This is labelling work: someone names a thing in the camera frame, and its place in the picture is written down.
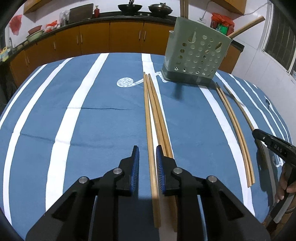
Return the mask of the person's right hand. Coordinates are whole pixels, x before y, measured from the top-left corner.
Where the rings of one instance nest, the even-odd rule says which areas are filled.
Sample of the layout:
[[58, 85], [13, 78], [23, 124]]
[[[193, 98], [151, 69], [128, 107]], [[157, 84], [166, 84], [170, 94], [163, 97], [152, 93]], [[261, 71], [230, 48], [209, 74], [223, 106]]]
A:
[[280, 179], [278, 182], [278, 187], [276, 190], [275, 201], [277, 203], [280, 200], [284, 199], [285, 191], [291, 194], [296, 192], [295, 182], [293, 182], [291, 185], [287, 184], [287, 178], [285, 176], [286, 172], [287, 172], [287, 164], [285, 163], [282, 167], [282, 172], [281, 172]]

